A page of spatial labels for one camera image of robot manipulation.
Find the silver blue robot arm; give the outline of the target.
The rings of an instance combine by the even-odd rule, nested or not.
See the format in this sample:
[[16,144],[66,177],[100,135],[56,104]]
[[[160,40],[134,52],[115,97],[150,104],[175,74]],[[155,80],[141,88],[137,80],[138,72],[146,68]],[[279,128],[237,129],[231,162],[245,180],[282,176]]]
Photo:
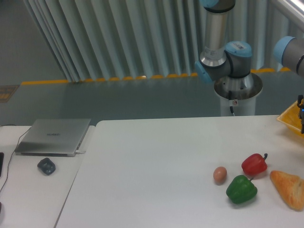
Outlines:
[[[228,13],[235,3],[235,0],[200,0],[207,11],[207,34],[195,69],[201,81],[215,82],[221,116],[254,115],[256,97],[263,88],[261,78],[250,72],[251,46],[243,41],[226,44],[224,41]],[[272,3],[304,31],[302,0],[272,0]],[[278,63],[304,77],[304,38],[283,37],[273,53]]]

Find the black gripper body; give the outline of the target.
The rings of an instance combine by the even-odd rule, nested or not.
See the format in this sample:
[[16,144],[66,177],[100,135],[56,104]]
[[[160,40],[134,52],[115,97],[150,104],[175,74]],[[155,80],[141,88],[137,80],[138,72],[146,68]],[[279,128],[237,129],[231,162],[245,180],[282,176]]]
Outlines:
[[298,118],[301,120],[301,133],[304,133],[304,96],[303,95],[298,96],[297,107],[299,108]]

